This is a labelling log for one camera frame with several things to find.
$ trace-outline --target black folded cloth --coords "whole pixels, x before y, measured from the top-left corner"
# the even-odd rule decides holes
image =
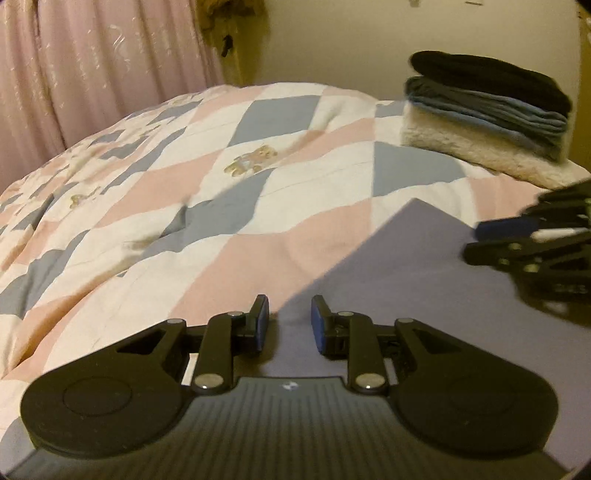
[[[569,97],[553,79],[501,60],[419,51],[410,63],[421,75],[443,85],[515,98],[565,117],[572,110]]]

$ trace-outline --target folded towel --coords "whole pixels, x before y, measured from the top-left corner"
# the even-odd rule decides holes
[[[427,112],[464,122],[468,125],[474,125],[476,127],[488,130],[491,133],[501,135],[510,142],[513,142],[518,147],[530,150],[533,154],[539,155],[546,160],[550,160],[552,162],[561,162],[565,160],[565,158],[562,158],[561,144],[551,144],[545,139],[539,139],[536,141],[534,138],[530,138],[521,132],[500,127],[495,123],[478,118],[477,116],[466,115],[465,113],[460,113],[454,110],[432,106],[432,102],[427,100],[427,103],[424,103],[420,99],[415,98],[413,95],[408,97],[408,101],[415,107],[423,109]]]
[[[197,0],[197,21],[202,30],[214,26],[216,17],[260,15],[263,0]]]
[[[504,137],[427,112],[407,102],[401,144],[452,155],[545,189],[558,189],[591,178],[583,167],[552,164]]]
[[[410,63],[420,74],[450,87],[514,98],[565,117],[572,109],[570,99],[553,79],[501,60],[420,51],[411,56]]]

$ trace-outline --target purple surface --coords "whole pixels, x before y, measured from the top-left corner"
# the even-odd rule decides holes
[[[292,298],[270,324],[259,363],[239,361],[236,373],[344,377],[343,361],[328,361],[316,350],[315,294],[334,312],[355,310],[379,324],[412,317],[544,377],[560,403],[546,451],[566,468],[581,465],[591,456],[591,321],[538,311],[518,298],[509,275],[464,264],[460,253],[472,235],[464,223],[414,200]]]

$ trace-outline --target stack of folded clothes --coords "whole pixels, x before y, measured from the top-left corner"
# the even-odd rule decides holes
[[[504,61],[421,51],[408,79],[402,142],[558,188],[588,172],[566,160],[572,109],[556,82]]]

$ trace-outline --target black clamp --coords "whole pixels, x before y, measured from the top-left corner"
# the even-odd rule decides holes
[[[476,243],[466,245],[469,265],[489,265],[510,273],[524,291],[543,300],[591,301],[591,181],[539,196],[515,218],[481,222]],[[541,229],[585,230],[535,241]]]

